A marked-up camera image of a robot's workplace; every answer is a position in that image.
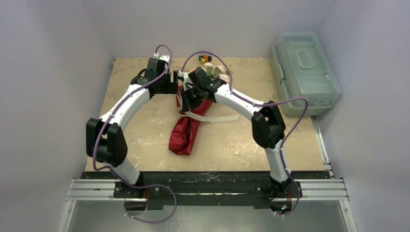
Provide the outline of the cream ribbon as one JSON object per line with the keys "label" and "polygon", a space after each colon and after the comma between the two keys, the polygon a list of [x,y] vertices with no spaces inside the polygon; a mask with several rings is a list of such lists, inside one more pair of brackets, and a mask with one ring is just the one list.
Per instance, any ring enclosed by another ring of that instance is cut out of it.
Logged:
{"label": "cream ribbon", "polygon": [[189,117],[201,122],[209,122],[209,123],[216,123],[216,122],[223,122],[223,121],[232,121],[232,120],[237,120],[239,119],[239,115],[233,115],[233,116],[219,116],[219,117],[206,117],[206,116],[201,116],[195,113],[192,113],[188,111],[187,113],[179,113],[179,116],[182,117]]}

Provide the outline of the white flower stem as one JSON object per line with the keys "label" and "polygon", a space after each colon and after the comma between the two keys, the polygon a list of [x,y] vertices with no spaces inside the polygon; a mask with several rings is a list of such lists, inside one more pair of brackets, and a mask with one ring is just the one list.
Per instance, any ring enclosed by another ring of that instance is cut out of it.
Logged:
{"label": "white flower stem", "polygon": [[203,70],[205,71],[207,76],[213,75],[214,66],[212,63],[207,62],[203,64]]}

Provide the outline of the pale pink flower stem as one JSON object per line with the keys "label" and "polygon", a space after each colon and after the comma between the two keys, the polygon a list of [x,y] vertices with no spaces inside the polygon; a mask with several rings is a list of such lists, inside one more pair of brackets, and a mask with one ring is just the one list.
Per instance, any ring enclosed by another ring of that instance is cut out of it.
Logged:
{"label": "pale pink flower stem", "polygon": [[211,71],[211,77],[214,79],[221,79],[226,83],[230,83],[228,70],[223,65],[214,66]]}

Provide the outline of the dark red wrapping paper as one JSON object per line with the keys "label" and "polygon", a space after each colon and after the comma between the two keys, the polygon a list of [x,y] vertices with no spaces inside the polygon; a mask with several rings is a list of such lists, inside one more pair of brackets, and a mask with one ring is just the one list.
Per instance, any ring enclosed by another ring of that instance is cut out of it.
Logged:
{"label": "dark red wrapping paper", "polygon": [[171,131],[168,149],[176,155],[189,156],[191,154],[201,121],[188,117],[181,109],[181,90],[178,87],[176,106],[181,115]]}

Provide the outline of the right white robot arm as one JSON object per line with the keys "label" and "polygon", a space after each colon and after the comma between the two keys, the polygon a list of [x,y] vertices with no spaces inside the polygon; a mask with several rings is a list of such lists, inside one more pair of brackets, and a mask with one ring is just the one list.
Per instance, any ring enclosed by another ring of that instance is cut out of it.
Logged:
{"label": "right white robot arm", "polygon": [[211,79],[202,68],[191,72],[175,71],[182,82],[178,95],[181,111],[196,120],[201,116],[194,112],[206,100],[219,103],[236,111],[251,122],[252,137],[266,153],[270,168],[271,192],[282,197],[291,189],[291,171],[288,168],[283,143],[286,125],[278,105],[263,103],[238,92],[224,79]]}

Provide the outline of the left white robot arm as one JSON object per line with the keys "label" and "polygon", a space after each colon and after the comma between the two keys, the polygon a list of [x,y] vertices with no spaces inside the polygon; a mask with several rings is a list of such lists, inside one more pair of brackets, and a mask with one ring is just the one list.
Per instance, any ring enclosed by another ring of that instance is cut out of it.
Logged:
{"label": "left white robot arm", "polygon": [[131,81],[124,95],[100,118],[86,123],[86,154],[94,170],[108,169],[133,198],[144,193],[142,174],[127,158],[125,128],[134,115],[156,94],[176,94],[177,81],[171,76],[172,56],[155,53]]}

